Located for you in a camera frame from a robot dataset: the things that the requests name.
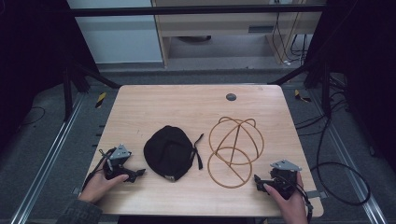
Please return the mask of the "golden wire hat stand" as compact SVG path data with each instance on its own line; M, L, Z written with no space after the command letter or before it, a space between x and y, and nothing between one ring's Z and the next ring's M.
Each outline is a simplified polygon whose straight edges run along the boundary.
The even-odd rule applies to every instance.
M208 136L211 154L206 167L210 178L226 189L246 185L254 162L264 152L264 144L255 119L220 118Z

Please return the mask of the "light wooden desk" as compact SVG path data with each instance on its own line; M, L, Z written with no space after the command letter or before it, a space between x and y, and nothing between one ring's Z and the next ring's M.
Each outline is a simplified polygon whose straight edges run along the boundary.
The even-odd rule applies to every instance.
M314 5L326 0L150 0L155 7L233 5ZM163 62L169 62L171 40L181 36L264 34L278 63L290 55L296 35L312 35L319 12L250 14L157 15L155 17Z

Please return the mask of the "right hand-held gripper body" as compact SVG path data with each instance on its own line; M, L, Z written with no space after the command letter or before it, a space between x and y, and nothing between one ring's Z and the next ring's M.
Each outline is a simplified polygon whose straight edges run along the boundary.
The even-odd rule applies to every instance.
M287 160L273 162L270 166L273 187L285 200L288 200L297 188L297 173L302 168Z

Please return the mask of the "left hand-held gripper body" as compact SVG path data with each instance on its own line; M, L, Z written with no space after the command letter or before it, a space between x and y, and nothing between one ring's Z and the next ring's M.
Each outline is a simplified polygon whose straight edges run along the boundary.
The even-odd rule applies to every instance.
M107 180L113 179L119 175L129 175L129 171L123 167L123 164L130 158L131 152L123 144L111 148L105 158L103 170Z

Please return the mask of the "black cap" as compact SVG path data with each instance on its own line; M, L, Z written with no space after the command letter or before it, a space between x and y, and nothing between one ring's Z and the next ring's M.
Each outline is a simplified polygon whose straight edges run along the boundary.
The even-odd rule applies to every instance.
M157 175L176 182L185 175L194 162L198 160L198 169L204 168L196 144L178 127L166 125L150 137L144 146L144 157Z

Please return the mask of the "black metal stand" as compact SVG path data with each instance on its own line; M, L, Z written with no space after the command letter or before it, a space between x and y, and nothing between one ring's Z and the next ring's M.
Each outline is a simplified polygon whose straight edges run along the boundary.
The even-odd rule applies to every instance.
M116 82L103 77L99 72L95 72L80 63L67 63L63 70L64 121L69 120L73 113L71 85L74 84L78 89L78 92L87 92L90 89L90 84L86 80L85 76L92 77L112 89L119 89L121 87L121 84L117 84Z
M321 81L321 108L324 115L330 119L332 117L330 103L330 66L326 61L312 60L294 69L285 76L269 82L269 85L283 85L288 80L297 77L303 72L308 72L304 81L304 85L308 89L314 88L318 82Z

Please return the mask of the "person's right hand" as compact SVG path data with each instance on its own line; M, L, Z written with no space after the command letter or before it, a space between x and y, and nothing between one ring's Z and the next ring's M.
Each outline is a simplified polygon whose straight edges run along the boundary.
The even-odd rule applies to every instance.
M276 202L286 224L308 224L304 198L297 190L293 192L288 200L285 200L273 187L265 184L264 188Z

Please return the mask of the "black curtain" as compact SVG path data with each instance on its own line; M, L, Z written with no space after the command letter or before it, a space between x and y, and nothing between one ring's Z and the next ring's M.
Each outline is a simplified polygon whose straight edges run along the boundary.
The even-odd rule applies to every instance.
M358 123L396 173L396 0L325 1L307 58L321 52L346 76Z
M0 0L0 153L20 128L40 92L63 82L62 65L50 38L36 21L49 21L73 58L96 72L75 18L35 15L35 10L68 9L67 0Z

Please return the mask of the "person's left hand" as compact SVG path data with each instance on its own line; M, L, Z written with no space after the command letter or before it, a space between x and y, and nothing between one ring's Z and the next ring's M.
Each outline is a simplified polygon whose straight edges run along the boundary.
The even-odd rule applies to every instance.
M128 179L128 175L118 175L107 180L103 171L95 173L78 199L87 203L97 203L112 188Z

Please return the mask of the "white cabinet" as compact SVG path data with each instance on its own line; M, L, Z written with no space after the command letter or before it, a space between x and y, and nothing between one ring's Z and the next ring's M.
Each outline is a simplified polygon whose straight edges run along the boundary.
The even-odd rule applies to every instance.
M150 0L67 0L72 9L151 7ZM161 63L153 16L76 17L97 64Z

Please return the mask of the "aluminium floor rail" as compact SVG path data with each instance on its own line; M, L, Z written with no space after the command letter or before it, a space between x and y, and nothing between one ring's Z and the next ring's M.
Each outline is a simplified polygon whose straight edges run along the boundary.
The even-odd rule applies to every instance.
M383 214L379 204L377 203L372 189L367 182L367 180L361 175L357 165L352 160L350 154L347 152L347 148L341 139L339 132L337 132L335 126L332 124L332 120L324 115L321 108L321 100L316 91L309 91L311 100L319 112L321 118L325 118L323 121L324 127L321 131L318 149L316 153L316 161L314 170L318 174L318 179L321 180L320 168L325 165L334 165L342 167L345 172L349 183L351 184L354 193L356 194L358 200L356 202L349 202L336 196L332 193L325 184L322 187L326 189L326 192L331 195L334 199L340 203L344 203L350 206L362 207L366 216L369 218L371 224L389 224L385 215ZM321 146L323 142L324 135L327 134L330 137L335 153L338 156L339 161L321 161L319 159Z
M60 131L57 133L54 141L52 142L51 147L49 148L49 152L47 153L44 161L42 162L39 170L35 175L35 179L33 180L30 188L25 194L21 204L18 209L14 213L12 219L9 221L9 224L25 224L28 217L31 214L33 207L40 195L48 176L52 170L53 165L55 164L61 149L64 146L64 142L69 135L75 120L78 116L78 113L81 109L82 103L84 101L86 94L78 93L76 96L76 101L72 104L72 112L69 118L63 122Z

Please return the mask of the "black horizontal frame bar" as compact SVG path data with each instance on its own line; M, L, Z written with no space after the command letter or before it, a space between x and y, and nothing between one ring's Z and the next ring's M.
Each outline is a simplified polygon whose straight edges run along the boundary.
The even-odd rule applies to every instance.
M74 17L189 15L230 13L277 13L320 12L326 4L314 5L235 5L235 6L187 6L187 7L123 7L123 8L77 8L64 13Z

